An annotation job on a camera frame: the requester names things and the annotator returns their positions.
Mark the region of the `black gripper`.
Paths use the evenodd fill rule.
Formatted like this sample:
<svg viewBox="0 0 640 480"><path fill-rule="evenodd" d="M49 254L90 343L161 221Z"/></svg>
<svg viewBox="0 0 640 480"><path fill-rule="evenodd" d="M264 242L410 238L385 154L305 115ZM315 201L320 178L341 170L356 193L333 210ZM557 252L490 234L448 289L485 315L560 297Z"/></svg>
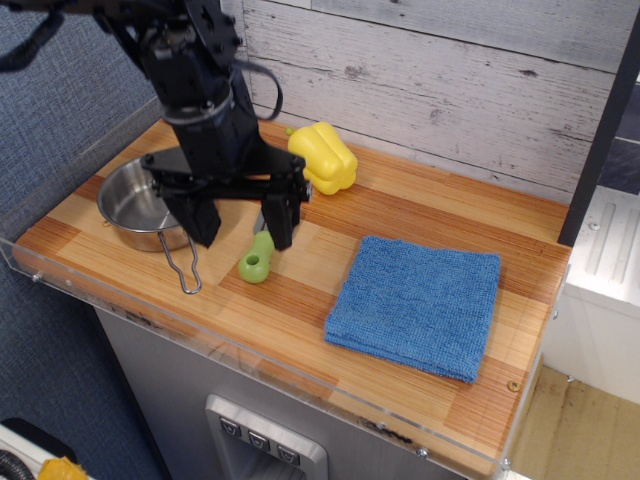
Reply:
<svg viewBox="0 0 640 480"><path fill-rule="evenodd" d="M189 237L209 248L221 226L215 201L198 197L263 199L275 249L290 248L301 202L308 202L313 190L303 175L304 161L268 144L256 117L242 109L209 116L173 111L164 120L179 145L145 155L142 167Z"/></svg>

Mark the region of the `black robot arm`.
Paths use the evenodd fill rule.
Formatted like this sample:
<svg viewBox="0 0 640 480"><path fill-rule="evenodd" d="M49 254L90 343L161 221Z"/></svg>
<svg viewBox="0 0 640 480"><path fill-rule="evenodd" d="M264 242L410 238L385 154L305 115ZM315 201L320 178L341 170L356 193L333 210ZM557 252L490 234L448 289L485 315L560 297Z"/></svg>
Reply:
<svg viewBox="0 0 640 480"><path fill-rule="evenodd" d="M291 247L312 186L305 161L260 135L243 70L268 69L237 58L235 20L217 1L5 1L12 12L45 18L1 57L4 72L25 69L67 14L87 15L113 35L150 81L178 146L144 156L142 166L170 213L208 247L221 225L215 202L258 200L277 250Z"/></svg>

